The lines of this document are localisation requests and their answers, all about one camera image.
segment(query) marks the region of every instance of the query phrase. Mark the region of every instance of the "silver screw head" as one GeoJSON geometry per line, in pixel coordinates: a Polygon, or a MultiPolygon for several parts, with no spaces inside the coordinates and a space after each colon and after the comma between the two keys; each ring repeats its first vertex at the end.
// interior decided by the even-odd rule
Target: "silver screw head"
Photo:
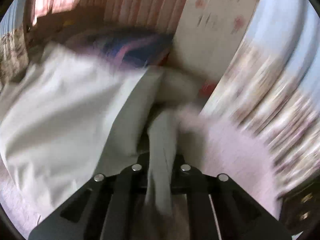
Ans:
{"type": "Polygon", "coordinates": [[[306,219],[306,218],[309,216],[309,214],[310,214],[310,211],[307,212],[307,213],[304,213],[303,215],[301,215],[301,216],[300,216],[300,221],[306,219]]]}
{"type": "Polygon", "coordinates": [[[136,163],[136,164],[132,165],[131,168],[133,171],[140,171],[142,169],[142,166],[140,164],[136,163]]]}
{"type": "Polygon", "coordinates": [[[99,174],[95,175],[95,176],[93,177],[93,179],[94,179],[95,181],[97,181],[97,182],[103,181],[103,180],[104,180],[104,175],[101,174],[101,173],[99,173],[99,174]]]}
{"type": "Polygon", "coordinates": [[[220,174],[220,175],[218,176],[218,179],[219,179],[220,181],[227,181],[227,180],[229,179],[229,177],[228,177],[227,174],[222,173],[222,174],[220,174]]]}
{"type": "Polygon", "coordinates": [[[190,171],[191,170],[191,167],[188,164],[183,164],[183,165],[181,165],[180,168],[182,171],[190,171]]]}

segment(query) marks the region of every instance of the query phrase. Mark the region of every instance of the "floral fabric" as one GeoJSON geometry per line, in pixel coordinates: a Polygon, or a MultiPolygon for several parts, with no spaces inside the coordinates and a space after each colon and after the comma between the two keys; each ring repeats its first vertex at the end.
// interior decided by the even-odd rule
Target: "floral fabric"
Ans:
{"type": "Polygon", "coordinates": [[[260,1],[202,110],[268,145],[280,195],[320,171],[320,20],[308,0],[292,1],[260,1]]]}
{"type": "Polygon", "coordinates": [[[0,41],[0,82],[4,86],[28,65],[23,27],[5,34],[0,41]]]}

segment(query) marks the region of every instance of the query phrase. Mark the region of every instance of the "blue fabric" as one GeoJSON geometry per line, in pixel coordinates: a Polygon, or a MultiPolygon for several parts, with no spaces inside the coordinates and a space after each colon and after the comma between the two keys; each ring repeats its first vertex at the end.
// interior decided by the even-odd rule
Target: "blue fabric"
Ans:
{"type": "Polygon", "coordinates": [[[305,0],[303,30],[299,41],[285,66],[290,75],[303,77],[310,67],[319,46],[319,17],[313,6],[305,0]]]}
{"type": "Polygon", "coordinates": [[[302,30],[305,0],[260,0],[246,40],[288,60],[302,30]]]}
{"type": "Polygon", "coordinates": [[[14,0],[0,22],[0,37],[21,26],[26,0],[14,0]]]}
{"type": "Polygon", "coordinates": [[[311,96],[313,104],[320,113],[320,46],[317,46],[316,56],[304,76],[299,89],[311,96]]]}
{"type": "Polygon", "coordinates": [[[172,45],[173,34],[128,27],[90,34],[77,42],[77,49],[92,52],[102,58],[134,67],[145,67],[156,62],[172,45]]]}

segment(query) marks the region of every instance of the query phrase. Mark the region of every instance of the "metal bolt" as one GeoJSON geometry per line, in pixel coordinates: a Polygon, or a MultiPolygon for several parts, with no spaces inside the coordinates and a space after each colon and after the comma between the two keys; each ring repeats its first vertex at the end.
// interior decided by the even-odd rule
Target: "metal bolt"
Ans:
{"type": "Polygon", "coordinates": [[[307,213],[304,213],[303,215],[301,215],[301,216],[300,216],[300,221],[306,219],[306,218],[309,216],[309,214],[310,214],[310,211],[307,212],[307,213]]]}
{"type": "Polygon", "coordinates": [[[104,180],[104,175],[99,173],[97,175],[94,176],[93,178],[95,181],[99,182],[99,181],[103,181],[104,180]]]}
{"type": "Polygon", "coordinates": [[[229,179],[229,177],[228,177],[227,174],[222,173],[222,174],[220,174],[220,175],[218,176],[218,179],[219,179],[220,181],[227,181],[227,180],[229,179]]]}
{"type": "Polygon", "coordinates": [[[305,203],[308,200],[310,200],[311,198],[312,198],[312,193],[310,193],[310,194],[306,195],[304,198],[302,198],[301,202],[305,203]]]}
{"type": "Polygon", "coordinates": [[[191,170],[191,167],[188,164],[183,164],[183,165],[181,165],[180,168],[182,171],[190,171],[191,170]]]}
{"type": "Polygon", "coordinates": [[[142,166],[140,164],[136,163],[136,164],[132,165],[131,168],[134,171],[140,171],[142,169],[142,166]]]}

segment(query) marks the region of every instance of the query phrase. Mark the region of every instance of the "white pillow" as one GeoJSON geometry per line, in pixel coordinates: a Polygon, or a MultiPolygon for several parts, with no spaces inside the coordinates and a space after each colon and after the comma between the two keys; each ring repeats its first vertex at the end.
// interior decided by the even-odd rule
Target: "white pillow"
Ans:
{"type": "Polygon", "coordinates": [[[42,67],[30,66],[21,83],[4,87],[0,95],[1,157],[17,188],[42,216],[90,179],[108,136],[121,142],[120,137],[130,135],[124,138],[127,145],[113,144],[113,148],[121,153],[124,147],[125,154],[134,152],[143,127],[138,120],[143,122],[147,114],[143,104],[149,107],[152,101],[147,91],[156,90],[160,76],[151,69],[115,73],[105,62],[57,46],[42,67]],[[149,96],[139,94],[141,106],[130,111],[129,104],[121,112],[144,77],[149,87],[141,85],[141,89],[149,96]],[[137,121],[118,122],[120,113],[137,121]],[[117,123],[123,126],[120,130],[117,123]]]}

